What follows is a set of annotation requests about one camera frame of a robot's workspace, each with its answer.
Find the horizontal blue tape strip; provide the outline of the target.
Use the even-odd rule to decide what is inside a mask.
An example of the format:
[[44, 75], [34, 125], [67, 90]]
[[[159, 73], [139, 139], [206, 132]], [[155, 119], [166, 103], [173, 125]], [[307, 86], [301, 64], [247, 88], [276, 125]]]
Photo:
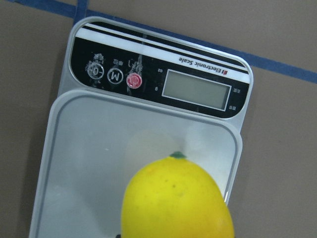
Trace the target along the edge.
[[[39, 9], [39, 10], [43, 10], [43, 11], [47, 11], [50, 13], [62, 15], [65, 17], [69, 17], [72, 20], [74, 18], [75, 8], [77, 5], [77, 3], [72, 5], [72, 4], [62, 2], [60, 0], [15, 0], [14, 3], [21, 4], [21, 5], [28, 6], [28, 7], [32, 7], [32, 8]], [[186, 40], [186, 41], [189, 41], [191, 43], [196, 43], [196, 44], [199, 44], [202, 46], [210, 47], [212, 49], [216, 49], [216, 50], [219, 50], [222, 52], [226, 52], [226, 53], [229, 53], [232, 55], [239, 56], [239, 57], [245, 59], [251, 66], [254, 66], [257, 68], [261, 68], [261, 69], [264, 69], [267, 71], [279, 73], [279, 74], [286, 75], [289, 77], [298, 78], [300, 80], [304, 80], [304, 81], [308, 81], [308, 82], [312, 82], [312, 83], [317, 82], [317, 73], [316, 72], [313, 72], [313, 71], [310, 71], [307, 69], [303, 69], [300, 67], [296, 67], [296, 66], [293, 66], [290, 64], [286, 64], [286, 63], [275, 61], [272, 59], [260, 57], [260, 56], [254, 55], [254, 54], [250, 54], [247, 52], [243, 52], [243, 51], [228, 48], [225, 46], [217, 45], [214, 43], [206, 42], [203, 40], [195, 39], [195, 38], [192, 38], [189, 36], [177, 34], [174, 32], [163, 30], [163, 29], [155, 28], [155, 27], [152, 27], [149, 25], [141, 24], [138, 22], [134, 22], [134, 21], [127, 20], [127, 19], [120, 18], [120, 17], [113, 16], [113, 15], [109, 15], [109, 14], [102, 13], [99, 11], [90, 10], [88, 8], [86, 11], [86, 17], [91, 17], [91, 16], [98, 16], [98, 17], [114, 20], [114, 21], [117, 21], [120, 23], [125, 23], [125, 24], [129, 24], [132, 26], [136, 26], [136, 27], [141, 27], [141, 28], [144, 28], [146, 30], [154, 31], [156, 33], [162, 33], [162, 34], [165, 34], [165, 35], [168, 35], [171, 37], [176, 37], [178, 39]]]

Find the yellow mango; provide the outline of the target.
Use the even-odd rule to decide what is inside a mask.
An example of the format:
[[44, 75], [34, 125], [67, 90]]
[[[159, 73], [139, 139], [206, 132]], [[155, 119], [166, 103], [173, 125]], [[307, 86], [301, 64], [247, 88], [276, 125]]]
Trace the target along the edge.
[[181, 152], [130, 180], [121, 209], [123, 238], [233, 238], [230, 212], [213, 178]]

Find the vertical blue tape strip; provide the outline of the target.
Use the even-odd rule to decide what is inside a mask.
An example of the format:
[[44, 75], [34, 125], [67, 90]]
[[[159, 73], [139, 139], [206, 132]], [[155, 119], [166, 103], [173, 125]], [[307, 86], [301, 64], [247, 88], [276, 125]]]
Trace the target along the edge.
[[75, 8], [75, 15], [73, 18], [73, 24], [86, 17], [86, 11], [88, 9], [89, 0], [78, 0]]

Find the white electronic kitchen scale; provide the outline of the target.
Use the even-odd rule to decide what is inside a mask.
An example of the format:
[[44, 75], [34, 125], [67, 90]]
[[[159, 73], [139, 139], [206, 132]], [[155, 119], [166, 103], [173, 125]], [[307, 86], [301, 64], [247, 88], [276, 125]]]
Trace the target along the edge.
[[91, 16], [68, 39], [31, 238], [115, 238], [130, 178], [182, 152], [229, 201], [253, 73], [238, 56]]

